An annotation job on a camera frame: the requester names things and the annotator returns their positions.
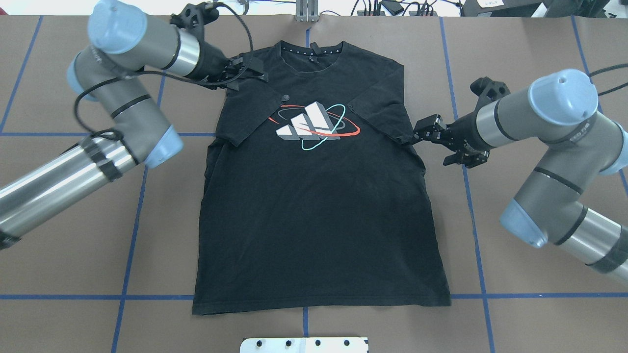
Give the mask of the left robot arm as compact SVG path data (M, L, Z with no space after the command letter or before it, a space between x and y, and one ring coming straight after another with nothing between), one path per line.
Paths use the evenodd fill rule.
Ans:
M56 159L3 187L1 248L139 164L155 168L182 140L145 89L142 75L160 75L207 89L267 81L253 52L227 58L205 41L221 2L187 4L169 22L118 0L97 2L88 18L90 44L76 55L67 81L77 93L73 114L87 135Z

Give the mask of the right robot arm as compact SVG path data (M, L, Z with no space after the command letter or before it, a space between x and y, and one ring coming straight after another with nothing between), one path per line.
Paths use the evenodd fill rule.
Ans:
M501 214L500 223L534 248L554 244L595 272L627 283L627 226L579 198L600 175L627 165L627 132L599 111L588 74L564 69L512 93L504 82L471 83L473 112L445 124L433 114L414 127L414 143L429 141L452 154L444 165L477 167L491 150L529 138L547 146Z

